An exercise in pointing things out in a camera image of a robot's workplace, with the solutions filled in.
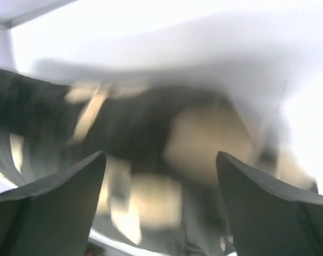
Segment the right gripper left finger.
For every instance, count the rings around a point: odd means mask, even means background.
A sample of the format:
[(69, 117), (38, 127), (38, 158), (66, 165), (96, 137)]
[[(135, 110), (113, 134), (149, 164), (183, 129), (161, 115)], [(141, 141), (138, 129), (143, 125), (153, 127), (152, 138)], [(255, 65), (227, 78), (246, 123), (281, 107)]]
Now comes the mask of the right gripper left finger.
[(0, 255), (85, 255), (106, 156), (0, 194)]

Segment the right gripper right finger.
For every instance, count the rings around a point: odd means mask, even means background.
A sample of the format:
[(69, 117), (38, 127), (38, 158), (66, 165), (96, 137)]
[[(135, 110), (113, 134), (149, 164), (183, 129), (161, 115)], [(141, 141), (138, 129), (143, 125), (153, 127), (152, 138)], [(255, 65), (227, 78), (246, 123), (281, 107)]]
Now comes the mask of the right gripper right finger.
[(238, 255), (323, 255), (323, 195), (299, 189), (228, 153), (219, 187)]

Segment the black beige patterned pillowcase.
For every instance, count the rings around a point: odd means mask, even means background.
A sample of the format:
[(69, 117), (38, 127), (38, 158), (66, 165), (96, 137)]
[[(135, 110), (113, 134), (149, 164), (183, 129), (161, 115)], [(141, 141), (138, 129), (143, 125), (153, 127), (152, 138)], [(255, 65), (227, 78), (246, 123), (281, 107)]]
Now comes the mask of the black beige patterned pillowcase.
[(185, 222), (149, 231), (143, 248), (169, 255), (232, 252), (218, 194), (216, 156), (227, 152), (280, 180), (318, 187), (273, 129), (253, 138), (218, 92), (189, 85), (71, 86), (0, 69), (0, 177), (23, 186), (96, 151), (111, 170), (184, 185)]

